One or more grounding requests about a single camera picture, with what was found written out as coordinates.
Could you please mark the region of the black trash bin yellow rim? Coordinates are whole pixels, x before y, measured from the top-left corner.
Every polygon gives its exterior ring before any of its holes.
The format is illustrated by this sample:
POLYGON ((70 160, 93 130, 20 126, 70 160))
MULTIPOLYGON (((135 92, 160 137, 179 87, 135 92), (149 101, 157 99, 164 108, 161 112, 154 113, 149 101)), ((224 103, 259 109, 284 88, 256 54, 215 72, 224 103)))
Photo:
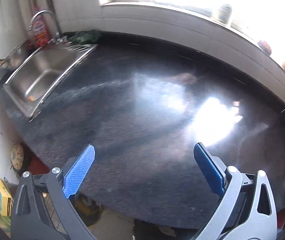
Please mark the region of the black trash bin yellow rim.
POLYGON ((99 222, 103 213, 103 205, 100 203, 80 193, 75 196, 73 205, 88 228, 95 226, 99 222))

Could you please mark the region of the brown scrubber on windowsill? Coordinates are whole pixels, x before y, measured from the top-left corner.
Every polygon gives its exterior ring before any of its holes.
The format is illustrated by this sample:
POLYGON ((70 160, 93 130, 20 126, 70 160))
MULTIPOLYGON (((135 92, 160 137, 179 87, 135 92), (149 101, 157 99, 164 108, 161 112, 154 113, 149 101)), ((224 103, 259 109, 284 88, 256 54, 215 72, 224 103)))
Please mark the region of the brown scrubber on windowsill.
POLYGON ((265 42, 265 41, 258 41, 257 44, 267 55, 270 56, 272 54, 272 49, 269 46, 269 44, 267 44, 267 42, 265 42))

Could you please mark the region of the yellow cardboard box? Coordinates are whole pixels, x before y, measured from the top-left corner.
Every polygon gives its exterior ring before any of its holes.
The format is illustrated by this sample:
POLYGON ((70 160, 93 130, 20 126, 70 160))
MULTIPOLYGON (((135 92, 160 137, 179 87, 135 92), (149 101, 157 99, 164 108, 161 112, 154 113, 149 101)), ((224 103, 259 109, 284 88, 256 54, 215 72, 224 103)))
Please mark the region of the yellow cardboard box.
POLYGON ((10 217, 12 211, 13 199, 8 188, 0 179, 0 215, 10 217))

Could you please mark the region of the stainless steel sink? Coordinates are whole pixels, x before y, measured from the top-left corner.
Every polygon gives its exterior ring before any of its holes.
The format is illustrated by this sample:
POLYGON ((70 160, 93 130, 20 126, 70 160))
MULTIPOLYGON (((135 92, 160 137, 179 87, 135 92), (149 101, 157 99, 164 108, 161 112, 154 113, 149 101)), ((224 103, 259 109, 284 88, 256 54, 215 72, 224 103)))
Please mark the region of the stainless steel sink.
POLYGON ((80 65, 96 44, 47 44, 33 52, 3 85, 28 119, 33 119, 53 90, 80 65))

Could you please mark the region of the white jar on windowsill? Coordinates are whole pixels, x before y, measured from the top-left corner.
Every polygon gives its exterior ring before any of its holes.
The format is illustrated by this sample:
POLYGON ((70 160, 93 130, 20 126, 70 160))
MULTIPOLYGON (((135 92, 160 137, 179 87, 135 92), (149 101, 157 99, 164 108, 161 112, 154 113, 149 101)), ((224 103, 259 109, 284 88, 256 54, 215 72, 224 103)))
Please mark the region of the white jar on windowsill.
POLYGON ((217 20, 223 24, 228 24, 231 13, 232 7, 228 4, 225 4, 218 9, 217 20))

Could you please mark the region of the steel basin beside sink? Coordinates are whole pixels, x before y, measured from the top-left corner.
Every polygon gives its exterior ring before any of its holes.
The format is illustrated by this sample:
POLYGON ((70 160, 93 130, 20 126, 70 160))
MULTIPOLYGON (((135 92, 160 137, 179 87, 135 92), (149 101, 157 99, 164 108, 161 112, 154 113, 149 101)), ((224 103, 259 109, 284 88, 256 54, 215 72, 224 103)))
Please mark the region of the steel basin beside sink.
POLYGON ((26 40, 15 48, 5 59, 0 59, 0 69, 16 70, 32 54, 34 46, 26 40))

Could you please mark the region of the chrome faucet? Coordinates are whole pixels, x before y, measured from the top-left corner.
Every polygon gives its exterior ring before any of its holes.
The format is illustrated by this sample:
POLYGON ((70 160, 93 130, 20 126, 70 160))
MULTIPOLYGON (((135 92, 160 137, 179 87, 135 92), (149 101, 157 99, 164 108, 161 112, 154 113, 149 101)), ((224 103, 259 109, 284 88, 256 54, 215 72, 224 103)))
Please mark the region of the chrome faucet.
POLYGON ((47 27, 51 35, 51 40, 47 44, 68 42, 67 37, 63 36, 59 29, 55 14, 50 10, 40 10, 36 12, 34 16, 31 18, 30 25, 27 31, 29 31, 33 37, 34 35, 33 35, 33 30, 32 30, 32 23, 33 23, 33 20, 39 15, 44 16, 44 19, 46 20, 47 27))

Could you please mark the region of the green dish cloth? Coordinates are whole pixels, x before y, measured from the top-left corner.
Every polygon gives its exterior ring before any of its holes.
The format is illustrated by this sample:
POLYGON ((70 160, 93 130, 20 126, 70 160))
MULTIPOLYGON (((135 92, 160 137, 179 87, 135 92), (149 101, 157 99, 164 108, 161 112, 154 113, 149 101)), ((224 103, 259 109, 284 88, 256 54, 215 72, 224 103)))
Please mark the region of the green dish cloth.
POLYGON ((78 31, 75 35, 68 38, 72 44, 94 44, 99 41, 102 33, 99 30, 92 29, 90 31, 78 31))

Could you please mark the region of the red detergent bottle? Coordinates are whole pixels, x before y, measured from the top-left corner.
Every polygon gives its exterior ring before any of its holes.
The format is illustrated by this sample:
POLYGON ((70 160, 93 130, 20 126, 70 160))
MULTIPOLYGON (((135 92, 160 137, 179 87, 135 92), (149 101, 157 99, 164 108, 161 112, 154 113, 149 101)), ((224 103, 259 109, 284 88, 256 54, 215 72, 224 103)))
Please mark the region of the red detergent bottle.
POLYGON ((37 47, 41 47, 51 40, 51 35, 43 15, 39 15, 33 20, 32 30, 37 47))

